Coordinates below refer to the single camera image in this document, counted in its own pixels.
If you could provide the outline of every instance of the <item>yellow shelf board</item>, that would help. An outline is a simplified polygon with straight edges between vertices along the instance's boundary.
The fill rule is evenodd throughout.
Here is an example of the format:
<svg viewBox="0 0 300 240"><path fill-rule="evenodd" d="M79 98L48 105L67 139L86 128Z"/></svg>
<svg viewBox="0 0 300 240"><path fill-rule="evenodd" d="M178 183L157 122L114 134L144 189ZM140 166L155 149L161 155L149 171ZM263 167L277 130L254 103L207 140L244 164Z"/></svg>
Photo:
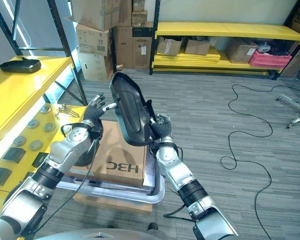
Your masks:
<svg viewBox="0 0 300 240"><path fill-rule="evenodd" d="M70 57L35 56L41 69L34 73L10 73L0 69L0 139L47 91L66 69L72 66ZM21 56L11 60L21 60Z"/></svg>
<svg viewBox="0 0 300 240"><path fill-rule="evenodd" d="M251 74L268 75L267 71L236 70L236 69L218 69L218 68L173 68L173 67L155 67L155 72L191 72L191 73L218 73L218 74Z"/></svg>
<svg viewBox="0 0 300 240"><path fill-rule="evenodd" d="M152 67L158 66L167 67L190 67L190 68L224 68L224 69L249 69L249 70L276 70L281 71L281 68L277 67L262 67L251 66L249 63L232 63L228 60L226 54L223 51L219 51L220 60L217 63L200 63L200 62L184 62L184 61L171 61L166 59L157 59L152 62Z"/></svg>
<svg viewBox="0 0 300 240"><path fill-rule="evenodd" d="M4 160L3 156L6 153L4 153L4 155L1 157L0 168L9 169L11 171L11 174L4 185L0 185L0 191L10 192L20 181L25 178L28 172L36 171L37 168L32 166L32 164L36 159L38 153L50 153L50 144L54 141L62 141L64 139L64 136L60 131L60 127L65 124L80 122L81 117L83 116L83 113L87 108L86 106L66 105L81 117L69 117L65 115L56 117L57 108L61 107L61 104L46 103L46 105L51 106L51 111L49 113L42 113L39 111L34 117L34 119L37 119L39 121L39 126L35 128L26 127L20 134L20 136L24 136L26 138L25 144L20 146L20 148L25 150L25 154L23 155L20 162L15 163L12 161ZM53 131L44 131L43 127L47 123L54 124ZM42 147L37 151L33 151L30 149L30 143L35 140L40 140L42 142Z"/></svg>
<svg viewBox="0 0 300 240"><path fill-rule="evenodd" d="M300 34L287 26L234 22L159 22L158 36L217 36L298 41Z"/></svg>

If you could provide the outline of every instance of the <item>floor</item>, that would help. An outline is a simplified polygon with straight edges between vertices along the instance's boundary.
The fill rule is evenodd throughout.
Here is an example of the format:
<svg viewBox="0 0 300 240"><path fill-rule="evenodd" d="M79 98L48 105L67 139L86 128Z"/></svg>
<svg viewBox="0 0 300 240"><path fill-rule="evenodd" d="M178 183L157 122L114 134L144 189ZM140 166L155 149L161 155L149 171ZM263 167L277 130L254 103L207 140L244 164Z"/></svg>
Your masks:
<svg viewBox="0 0 300 240"><path fill-rule="evenodd" d="M146 70L135 69L124 72L139 84L146 99L153 99L153 108L157 113L170 114L175 142L184 150L184 162L231 217L244 239L268 239L254 211L255 194L269 182L265 170L247 162L239 162L235 170L227 170L220 165L220 158L230 154L227 140L230 132L242 130L257 135L270 132L263 121L238 115L228 109L228 102L235 98L231 86L242 84L269 90L275 85L285 85L300 89L300 81L202 74L148 75ZM112 101L108 83L83 79L82 84L88 101L99 92L104 92L107 103ZM275 101L281 93L292 98L299 97L300 93L283 87L268 93L239 86L235 89L239 97L231 106L237 111L265 118L273 127L273 135L267 138L242 133L236 133L231 138L238 160L263 164L272 176L272 185L257 200L259 217L272 240L300 240L300 125L286 128L300 113L283 101ZM67 94L61 102L78 105ZM114 112L102 118L116 119ZM46 216L71 193L57 189ZM145 231L150 222L157 222L170 239L193 240L192 223L162 217L181 205L180 198L168 189L163 201L154 206L150 215L91 207L71 200L36 237L109 225ZM178 216L189 217L186 210Z"/></svg>

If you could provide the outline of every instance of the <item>small metal part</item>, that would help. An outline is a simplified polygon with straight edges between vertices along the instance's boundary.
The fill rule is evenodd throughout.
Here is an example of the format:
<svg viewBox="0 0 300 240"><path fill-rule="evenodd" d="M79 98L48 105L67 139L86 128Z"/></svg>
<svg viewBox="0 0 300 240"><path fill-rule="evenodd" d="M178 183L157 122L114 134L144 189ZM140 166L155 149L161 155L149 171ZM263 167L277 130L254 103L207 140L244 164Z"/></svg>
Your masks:
<svg viewBox="0 0 300 240"><path fill-rule="evenodd" d="M14 140L13 140L13 145L20 147L22 145L24 145L26 143L27 139L24 136L17 136Z"/></svg>
<svg viewBox="0 0 300 240"><path fill-rule="evenodd" d="M30 122L28 122L28 128L34 129L39 126L39 121L37 119L32 119Z"/></svg>
<svg viewBox="0 0 300 240"><path fill-rule="evenodd" d="M51 112L51 107L49 105L44 105L41 109L40 112L43 114L47 114Z"/></svg>
<svg viewBox="0 0 300 240"><path fill-rule="evenodd" d="M32 151L38 151L40 148L42 148L43 143L40 140L34 140L32 143L30 143L30 149Z"/></svg>
<svg viewBox="0 0 300 240"><path fill-rule="evenodd" d="M55 124L52 122L48 122L43 126L43 130L46 133L52 132L55 129Z"/></svg>

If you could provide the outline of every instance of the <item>cable on floor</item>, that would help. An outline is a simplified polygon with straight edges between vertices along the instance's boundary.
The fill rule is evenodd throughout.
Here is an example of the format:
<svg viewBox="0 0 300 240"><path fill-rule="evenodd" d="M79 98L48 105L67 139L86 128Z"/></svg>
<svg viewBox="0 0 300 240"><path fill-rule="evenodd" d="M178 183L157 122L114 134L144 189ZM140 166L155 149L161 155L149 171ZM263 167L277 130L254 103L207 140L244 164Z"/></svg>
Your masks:
<svg viewBox="0 0 300 240"><path fill-rule="evenodd" d="M249 133L249 132L246 132L246 131L241 131L241 130L236 130L236 131L231 132L231 133L228 135L227 139L228 139L228 146L229 146L229 149L230 149L230 152L231 152L231 155L232 155L232 156L227 156L227 155L222 156L222 157L220 158L220 164L221 164L222 167L224 167L225 169L228 169L228 170L234 170L234 169L237 168L238 162L243 162L243 163L253 163L253 164L259 165L260 167L262 167L262 168L266 171L266 173L267 173L267 175L268 175L268 177L269 177L269 183L268 183L267 186L265 186L264 188L262 188L261 190L259 190L259 191L256 193L256 195L255 195L255 197L254 197L254 212L255 212L256 218L257 218L257 220L258 220L260 226L262 227L263 231L265 232L265 234L267 235L267 237L268 237L270 240L272 240L271 237L269 236L269 234L267 233L265 227L264 227L263 224L261 223L261 220L260 220L260 218L259 218L258 211L257 211L257 199L258 199L258 195L259 195L263 190L267 189L267 188L271 185L271 183L272 183L272 177L271 177L269 171L267 170L267 168L266 168L264 165L262 165L261 163L258 163L258 162L255 162L255 161L248 161L248 160L238 160L238 159L236 158L235 154L234 154L234 151L233 151L232 147L231 147L231 139L230 139L230 137L231 137L231 135L233 135L233 134L235 134L235 133L243 133L243 134L247 134L247 135L250 135L250 136L253 136L253 137L256 137L256 138L267 138L267 137L270 137L270 136L274 133L274 129L273 129L272 125L270 124L270 122L267 121L266 119L264 119L264 118L262 118L262 117L259 117L259 116L255 116L255 115L253 115L253 114L248 114L248 113L243 113L243 112L236 111L236 110L234 110L234 109L230 106L231 103L233 103L234 101L236 101L236 100L238 99L238 93L236 92L236 90L235 90L235 88L234 88L235 86L240 86L240 87L243 87L243 88L246 88L246 89L248 89L248 90L251 90L251 91L254 91L254 92L258 92L258 93L270 93L270 92L272 92L275 88L278 88L278 87L288 88L288 89L293 89L293 90L296 90L296 91L299 91L299 92L300 92L300 89L297 89L297 88L295 88L295 87L290 87L290 86L277 85L277 86L274 86L273 88L271 88L271 89L268 90L268 91L262 91L262 90L256 90L256 89L253 89L253 88L250 88L250 87L241 85L241 84L233 84L233 85L231 86L231 88L232 88L232 90L233 90L233 92L234 92L234 94L235 94L235 98L234 98L233 100L231 100L231 101L228 102L228 108L229 108L232 112L234 112L234 113L236 113L236 114L240 114L240 115L244 115L244 116L250 116L250 117L254 117L254 118L257 118L257 119L259 119L259 120L262 120L262 121L266 122L266 124L270 127L270 130L271 130L270 133L267 134L267 135L255 135L255 134L252 134L252 133ZM228 158L228 159L233 160L233 161L234 161L234 167L227 167L227 166L225 166L224 163L223 163L223 159L224 159L224 158Z"/></svg>
<svg viewBox="0 0 300 240"><path fill-rule="evenodd" d="M97 148L97 144L98 144L98 141L99 141L99 139L95 139L95 140L93 140L93 142L91 143L91 147L93 148L93 156L95 156L96 155L96 148ZM89 170L88 170L88 172L86 173L86 175L85 175L85 177L84 177L84 179L82 180L82 182L81 182L81 184L79 185L79 187L74 191L74 193L61 205L61 206L59 206L48 218L47 218L47 220L45 220L44 221L44 223L40 226L40 227L38 227L36 230L34 230L33 232L31 232L31 234L35 234L35 233L37 233L37 232L39 232L49 221L50 221L50 219L52 219L53 218L53 216L57 213L57 212L59 212L59 210L64 206L64 205L66 205L77 193L78 193L78 191L80 190L80 188L82 187L82 185L85 183L85 181L86 181L86 179L87 179L87 177L89 176L89 174L90 174L90 171L91 171L91 168L92 168L92 165L94 164L94 160L95 160L95 158L93 158L92 159L92 161L91 161L91 164L90 164L90 167L89 167Z"/></svg>

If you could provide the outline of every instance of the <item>wire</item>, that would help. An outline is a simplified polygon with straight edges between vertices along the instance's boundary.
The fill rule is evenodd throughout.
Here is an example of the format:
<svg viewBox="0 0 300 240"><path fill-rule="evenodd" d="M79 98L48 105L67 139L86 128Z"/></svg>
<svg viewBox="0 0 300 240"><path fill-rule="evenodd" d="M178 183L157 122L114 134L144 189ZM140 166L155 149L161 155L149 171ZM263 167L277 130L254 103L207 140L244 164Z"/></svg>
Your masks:
<svg viewBox="0 0 300 240"><path fill-rule="evenodd" d="M178 219L178 220L184 220L184 221L188 221L188 222L195 222L194 220L192 219L189 219L189 218L184 218L184 217L179 217L179 216L172 216L178 212L180 212L182 209L184 209L186 205L183 204L181 207L179 207L177 210L171 212L171 213L166 213L163 215L164 218L167 218L167 219Z"/></svg>
<svg viewBox="0 0 300 240"><path fill-rule="evenodd" d="M91 144L91 146L93 146L93 156L96 154L96 148L97 148L97 141L98 141L99 139L95 139L95 140L93 140L93 142L92 142L92 144ZM47 218L47 220L45 220L44 221L44 223L39 227L39 228L37 228L35 231L33 231L33 232L31 232L32 234L35 234L35 233L37 233L37 232L39 232L46 224L47 224L47 222L49 222L49 220L50 219L52 219L53 218L53 216L64 206L64 205L66 205L77 193L78 193L78 191L80 190L80 188L82 187L82 185L85 183L85 181L86 181L86 179L87 179L87 177L89 176L89 174L90 174L90 171L91 171L91 168L92 168L92 165L94 164L94 158L92 159L92 161L91 161L91 164L90 164L90 167L89 167L89 170L88 170L88 172L86 173L86 175L85 175L85 177L84 177L84 179L82 180L82 182L81 182L81 184L79 185L79 187L74 191L74 193L60 206L60 207L58 207L48 218Z"/></svg>
<svg viewBox="0 0 300 240"><path fill-rule="evenodd" d="M252 134L252 133L249 133L249 132L246 132L246 131L241 131L241 130L236 130L236 131L231 132L231 133L228 135L227 139L228 139L228 146L229 146L229 149L230 149L230 152L231 152L231 155L232 155L232 156L227 156L227 155L222 156L222 157L220 158L220 164L221 164L222 167L224 167L225 169L228 169L228 170L234 170L234 169L236 169L236 167L238 166L238 162L253 163L253 164L257 164L257 165L261 166L261 167L266 171L266 173L267 173L267 175L268 175L268 177L269 177L269 183L268 183L267 186L265 186L264 188L262 188L261 190L259 190L259 191L256 193L256 195L255 195L255 197L254 197L254 212L255 212L256 218L257 218L257 220L258 220L260 226L262 227L263 231L265 232L265 234L267 235L267 237L268 237L270 240L272 240L271 237L269 236L269 234L267 233L265 227L264 227L263 224L261 223L261 220L260 220L260 218L259 218L258 211L257 211L257 199L258 199L258 195L259 195L263 190L267 189L267 188L271 185L271 183L272 183L272 177L271 177L269 171L267 170L267 168L266 168L264 165L262 165L261 163L258 163L258 162L255 162L255 161L248 161L248 160L238 160L238 159L236 158L235 154L234 154L234 151L233 151L232 147L231 147L231 139L230 139L230 137L231 137L231 135L233 135L233 134L235 134L235 133L243 133L243 134L247 134L247 135L250 135L250 136L253 136L253 137L256 137L256 138L267 138L267 137L270 137L270 136L274 133L274 129L273 129L272 125L270 124L270 122L267 121L266 119L264 119L264 118L262 118L262 117L259 117L259 116L252 115L252 114L248 114L248 113L243 113L243 112L236 111L236 110L234 110L234 109L230 106L231 103L233 103L234 101L236 101L236 100L238 99L238 93L237 93L236 90L234 89L234 86L240 86L240 87L243 87L243 88L249 89L249 90L251 90L251 91L258 92L258 93L270 93L270 92L272 92L275 88L278 88L278 87L283 87L283 88L293 89L293 90L296 90L296 91L299 91L299 92L300 92L300 89L297 89L297 88L295 88L295 87L290 87L290 86L277 85L277 86L274 86L273 88L271 88L271 90L268 90L268 91L261 91L261 90L256 90L256 89L253 89L253 88L250 88L250 87L241 85L241 84L233 84L233 85L231 86L231 88L232 88L232 90L233 90L233 92L234 92L234 94L235 94L235 98L234 98L233 100L231 100L231 101L228 102L228 107L229 107L229 109L230 109L231 111L233 111L234 113L237 113L237 114L240 114L240 115L245 115L245 116L250 116L250 117L254 117L254 118L257 118L257 119L259 119L259 120L262 120L262 121L266 122L266 124L270 127L270 130L271 130L271 132L270 132L269 134L267 134L267 135L255 135L255 134ZM225 166L224 163L223 163L223 159L224 159L224 158L228 158L228 159L233 160L233 161L234 161L234 167L227 167L227 166Z"/></svg>

